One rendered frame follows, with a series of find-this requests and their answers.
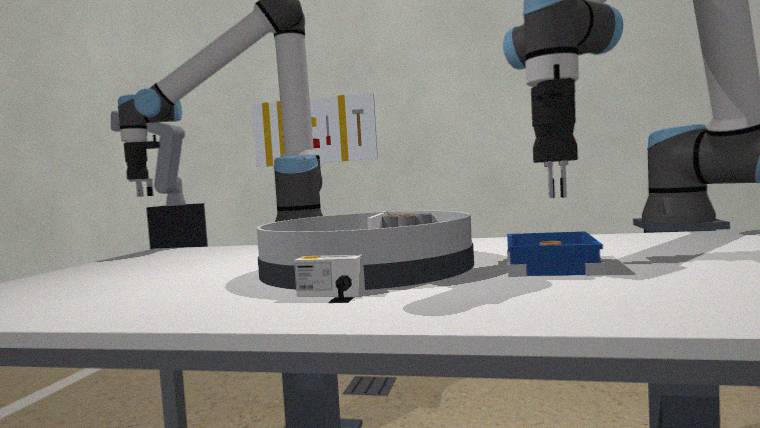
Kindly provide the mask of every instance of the brown floor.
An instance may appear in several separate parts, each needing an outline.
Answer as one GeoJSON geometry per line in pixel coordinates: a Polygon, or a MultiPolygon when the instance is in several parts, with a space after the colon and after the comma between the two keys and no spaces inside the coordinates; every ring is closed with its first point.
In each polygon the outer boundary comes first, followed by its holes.
{"type": "MultiPolygon", "coordinates": [[[[0,367],[0,408],[79,369],[0,367]]],[[[646,428],[647,386],[398,377],[385,397],[343,395],[363,428],[646,428]]],[[[282,428],[279,374],[185,372],[189,428],[282,428]]],[[[721,427],[760,428],[760,387],[721,387],[721,427]]],[[[101,370],[0,420],[0,428],[163,428],[158,371],[101,370]]]]}

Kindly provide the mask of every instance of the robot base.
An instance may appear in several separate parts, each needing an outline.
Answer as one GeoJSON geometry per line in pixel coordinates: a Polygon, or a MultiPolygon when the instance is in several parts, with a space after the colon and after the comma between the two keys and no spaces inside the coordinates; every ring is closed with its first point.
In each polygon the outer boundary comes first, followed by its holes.
{"type": "Polygon", "coordinates": [[[377,213],[366,213],[260,226],[259,279],[274,287],[295,289],[295,259],[317,255],[361,255],[365,290],[424,284],[472,269],[475,253],[469,214],[405,212],[432,215],[434,220],[371,228],[368,219],[377,213]]]}
{"type": "Polygon", "coordinates": [[[654,223],[645,222],[641,218],[633,219],[633,225],[650,232],[704,232],[720,229],[730,229],[731,223],[725,220],[713,220],[704,223],[654,223]]]}
{"type": "Polygon", "coordinates": [[[150,248],[207,247],[203,204],[148,207],[150,248]]]}

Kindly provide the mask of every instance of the blue joint cap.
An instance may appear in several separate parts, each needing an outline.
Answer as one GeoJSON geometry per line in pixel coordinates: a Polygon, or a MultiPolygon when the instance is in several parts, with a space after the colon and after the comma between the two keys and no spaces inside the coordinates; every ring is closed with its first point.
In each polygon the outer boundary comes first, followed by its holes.
{"type": "Polygon", "coordinates": [[[523,3],[523,15],[541,10],[561,1],[562,0],[525,0],[525,3],[523,3]]]}
{"type": "Polygon", "coordinates": [[[689,131],[694,131],[695,129],[707,129],[707,127],[705,125],[687,125],[687,126],[678,126],[675,128],[662,129],[657,132],[653,132],[651,135],[649,135],[649,145],[647,146],[647,148],[651,149],[652,146],[654,146],[657,143],[663,142],[667,140],[668,138],[673,138],[676,135],[681,135],[689,131]]]}
{"type": "Polygon", "coordinates": [[[282,156],[274,160],[274,170],[284,174],[300,174],[319,166],[315,155],[282,156]]]}
{"type": "Polygon", "coordinates": [[[135,94],[135,108],[145,117],[153,117],[161,111],[161,97],[153,89],[143,89],[135,94]]]}
{"type": "Polygon", "coordinates": [[[174,104],[174,120],[182,120],[182,101],[174,104]]]}
{"type": "Polygon", "coordinates": [[[127,101],[135,99],[134,95],[122,95],[119,97],[119,101],[116,102],[116,105],[122,105],[127,101]]]}
{"type": "Polygon", "coordinates": [[[615,13],[615,32],[612,33],[612,40],[610,40],[610,44],[607,45],[607,48],[602,51],[602,53],[611,51],[623,36],[623,15],[621,15],[620,11],[614,7],[610,6],[610,8],[612,9],[612,12],[615,13]]]}
{"type": "Polygon", "coordinates": [[[515,42],[512,39],[512,32],[514,30],[515,29],[513,28],[507,31],[507,34],[504,35],[504,56],[507,58],[507,62],[512,66],[512,68],[522,70],[525,68],[525,64],[520,61],[520,57],[517,55],[517,51],[515,50],[515,42]]]}

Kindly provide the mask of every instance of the hammer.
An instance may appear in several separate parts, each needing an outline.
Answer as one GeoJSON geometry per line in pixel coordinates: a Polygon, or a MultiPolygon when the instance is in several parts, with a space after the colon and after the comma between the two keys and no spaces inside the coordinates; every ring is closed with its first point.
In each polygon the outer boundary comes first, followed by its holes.
{"type": "Polygon", "coordinates": [[[361,147],[361,145],[362,145],[362,120],[360,119],[360,115],[362,113],[364,113],[364,109],[360,108],[360,109],[356,109],[356,110],[351,110],[351,113],[353,113],[353,114],[356,115],[356,133],[357,133],[357,136],[359,137],[359,146],[361,147]]]}

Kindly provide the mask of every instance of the blue plastic tray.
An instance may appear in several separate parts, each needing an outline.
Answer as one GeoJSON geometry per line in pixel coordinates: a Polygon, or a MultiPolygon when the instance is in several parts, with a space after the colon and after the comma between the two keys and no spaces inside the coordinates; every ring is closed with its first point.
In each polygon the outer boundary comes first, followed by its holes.
{"type": "Polygon", "coordinates": [[[601,262],[602,243],[588,232],[517,233],[507,235],[507,242],[510,263],[526,265],[529,276],[585,275],[586,263],[601,262]]]}

